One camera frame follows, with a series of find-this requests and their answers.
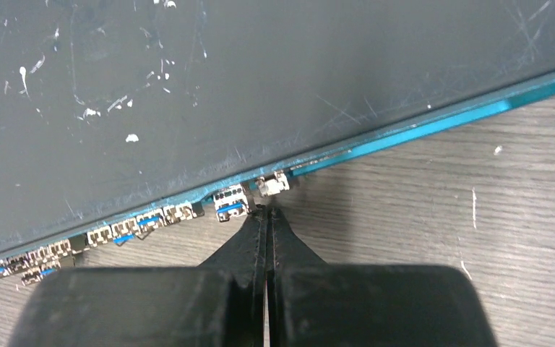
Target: wood grain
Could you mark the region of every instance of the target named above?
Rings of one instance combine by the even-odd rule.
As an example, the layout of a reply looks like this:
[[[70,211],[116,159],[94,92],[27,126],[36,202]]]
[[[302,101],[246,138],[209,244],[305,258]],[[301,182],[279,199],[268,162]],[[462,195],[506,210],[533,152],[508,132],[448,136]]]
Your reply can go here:
[[[555,98],[300,184],[275,203],[327,261],[464,265],[503,346],[555,346]],[[200,218],[82,262],[196,265],[239,225]],[[0,281],[0,346],[32,291],[16,283]]]

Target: blue board edge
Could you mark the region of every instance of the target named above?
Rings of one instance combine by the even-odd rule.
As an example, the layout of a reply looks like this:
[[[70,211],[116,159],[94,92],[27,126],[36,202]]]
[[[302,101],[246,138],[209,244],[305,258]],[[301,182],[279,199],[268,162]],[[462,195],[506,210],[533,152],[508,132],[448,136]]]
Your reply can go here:
[[[466,100],[446,108],[440,108],[435,111],[425,113],[431,114],[431,116],[426,117],[426,119],[418,123],[414,122],[415,119],[404,121],[393,126],[376,130],[371,136],[367,134],[364,136],[364,139],[358,142],[349,142],[348,145],[331,148],[330,150],[320,154],[316,153],[310,156],[298,156],[296,159],[283,160],[272,165],[263,166],[261,168],[240,173],[220,181],[206,184],[203,187],[192,189],[188,192],[180,193],[172,197],[166,197],[153,202],[142,209],[136,209],[135,211],[113,216],[112,218],[109,218],[109,220],[105,220],[102,223],[95,223],[91,227],[87,226],[83,230],[78,229],[73,234],[66,237],[60,236],[46,239],[46,244],[60,241],[62,239],[66,239],[67,237],[83,234],[95,228],[107,226],[112,223],[118,223],[165,205],[177,205],[183,202],[195,203],[199,201],[202,201],[204,204],[208,204],[212,201],[211,197],[208,197],[208,195],[213,192],[229,187],[233,184],[249,181],[259,176],[264,176],[268,173],[272,173],[273,171],[291,168],[319,158],[327,157],[328,155],[334,155],[335,153],[342,152],[342,154],[334,155],[331,158],[322,160],[318,163],[295,168],[291,172],[293,177],[303,176],[322,168],[375,153],[380,150],[410,142],[430,134],[436,134],[437,132],[442,132],[473,121],[485,119],[498,113],[550,98],[554,95],[555,72],[531,79],[527,82],[513,85],[511,87],[503,88],[496,92],[487,93],[477,98]],[[16,254],[28,252],[30,250],[32,249],[22,250],[21,252],[16,252]]]

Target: connector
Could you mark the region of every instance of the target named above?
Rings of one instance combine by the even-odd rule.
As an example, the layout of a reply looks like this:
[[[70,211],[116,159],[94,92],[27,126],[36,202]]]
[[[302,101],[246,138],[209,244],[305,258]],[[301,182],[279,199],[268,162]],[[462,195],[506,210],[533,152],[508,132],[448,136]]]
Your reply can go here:
[[[114,241],[121,236],[136,234],[137,232],[139,232],[139,227],[137,226],[135,218],[130,218],[111,225],[111,233]]]
[[[47,275],[54,271],[62,269],[63,267],[74,267],[75,258],[64,257],[60,260],[53,260],[51,262],[43,263],[37,267],[33,267],[22,274],[22,284],[29,286],[41,282]]]
[[[69,237],[69,244],[71,245],[72,254],[79,254],[90,249],[90,246],[88,245],[88,237],[86,234]]]
[[[5,258],[0,260],[0,278],[21,273],[29,267],[31,264],[26,254]]]
[[[109,241],[113,240],[111,227],[103,226],[93,231],[88,231],[86,233],[86,239],[90,247],[97,247],[100,244],[107,244]]]
[[[259,177],[256,184],[261,197],[276,195],[291,188],[284,171],[276,171],[271,176]]]
[[[72,254],[71,244],[68,239],[49,244],[46,248],[49,250],[45,258],[46,261],[58,260]]]
[[[138,215],[135,220],[137,220],[140,234],[151,233],[157,228],[165,226],[165,213],[159,208],[143,215]]]
[[[216,218],[221,223],[256,210],[254,198],[246,184],[235,184],[215,193],[214,206]]]
[[[176,205],[176,217],[180,220],[191,220],[198,216],[197,212],[193,208],[190,202],[185,202],[184,204]]]

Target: dark gray panel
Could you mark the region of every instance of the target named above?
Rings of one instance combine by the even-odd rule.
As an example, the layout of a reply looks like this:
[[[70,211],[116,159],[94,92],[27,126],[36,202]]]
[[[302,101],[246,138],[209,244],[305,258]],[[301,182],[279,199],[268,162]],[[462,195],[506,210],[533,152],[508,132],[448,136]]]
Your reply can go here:
[[[555,1],[0,1],[0,252],[553,70]]]

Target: electronic component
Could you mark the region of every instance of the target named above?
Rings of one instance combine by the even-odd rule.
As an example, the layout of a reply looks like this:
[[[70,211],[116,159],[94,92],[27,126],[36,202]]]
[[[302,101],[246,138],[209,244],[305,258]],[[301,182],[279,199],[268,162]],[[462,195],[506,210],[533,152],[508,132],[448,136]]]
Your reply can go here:
[[[74,267],[75,258],[73,256],[64,257],[60,260],[52,260],[51,262],[46,262],[37,267],[33,267],[22,274],[22,284],[24,286],[29,286],[43,280],[47,275],[50,275],[58,269],[63,267]]]
[[[202,208],[195,208],[190,202],[163,207],[163,215],[167,225],[178,223],[181,220],[193,219],[202,214]]]
[[[256,180],[256,184],[261,197],[276,195],[277,193],[291,188],[288,184],[288,178],[286,177],[284,171],[276,171],[273,175],[259,177]]]
[[[130,218],[120,223],[114,223],[111,225],[111,233],[113,235],[114,242],[116,242],[116,240],[121,238],[122,236],[135,234],[138,231],[139,227],[137,226],[137,221],[135,220],[135,218]]]
[[[93,231],[88,231],[86,233],[86,239],[88,245],[91,247],[96,247],[100,244],[107,244],[113,239],[110,226],[103,226],[101,228],[95,229]]]
[[[143,215],[138,215],[136,218],[137,225],[139,226],[138,234],[151,233],[161,226],[165,226],[165,213],[163,209],[152,210]]]
[[[30,267],[30,262],[26,254],[0,260],[0,278],[21,273]]]
[[[216,218],[227,222],[232,217],[240,217],[256,210],[254,198],[246,184],[235,184],[214,194]]]
[[[80,234],[70,237],[69,245],[71,245],[72,254],[79,254],[87,249],[90,249],[90,247],[88,246],[88,239],[86,234]]]
[[[38,247],[15,257],[0,260],[0,278],[23,273],[23,283],[30,284],[40,281],[50,272],[68,265],[73,261],[72,255],[82,253],[92,247],[113,241],[121,246],[126,241],[147,236],[156,228],[178,223],[203,215],[201,203],[185,202],[180,205],[169,205],[152,210],[148,213],[129,218],[109,226],[102,226],[85,234],[76,235],[63,241]]]

